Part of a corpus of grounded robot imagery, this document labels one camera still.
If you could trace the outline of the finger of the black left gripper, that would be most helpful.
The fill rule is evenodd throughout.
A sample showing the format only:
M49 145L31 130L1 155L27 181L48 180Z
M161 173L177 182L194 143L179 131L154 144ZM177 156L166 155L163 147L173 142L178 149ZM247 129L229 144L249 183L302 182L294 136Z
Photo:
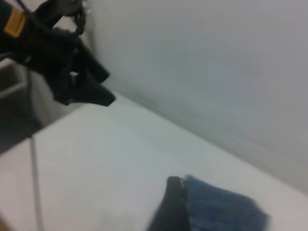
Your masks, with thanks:
M115 95L103 87L89 72L70 74L68 103L109 106L115 100Z
M99 83L103 83L105 80L107 80L110 76L110 73L95 59L91 51L81 40L79 41L78 48L80 56L91 75Z

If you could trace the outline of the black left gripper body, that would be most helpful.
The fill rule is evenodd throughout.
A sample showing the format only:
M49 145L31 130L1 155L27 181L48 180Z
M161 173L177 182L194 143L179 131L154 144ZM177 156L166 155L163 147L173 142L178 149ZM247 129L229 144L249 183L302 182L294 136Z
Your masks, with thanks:
M53 98L64 105L74 103L70 93L78 35L60 28L41 29L32 24L13 28L13 60L42 74Z

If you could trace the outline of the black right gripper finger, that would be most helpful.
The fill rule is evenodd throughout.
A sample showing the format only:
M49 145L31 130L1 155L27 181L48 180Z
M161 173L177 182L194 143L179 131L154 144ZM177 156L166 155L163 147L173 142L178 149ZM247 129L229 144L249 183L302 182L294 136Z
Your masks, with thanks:
M189 231L190 229L184 180L175 176L168 177L165 194L147 230Z

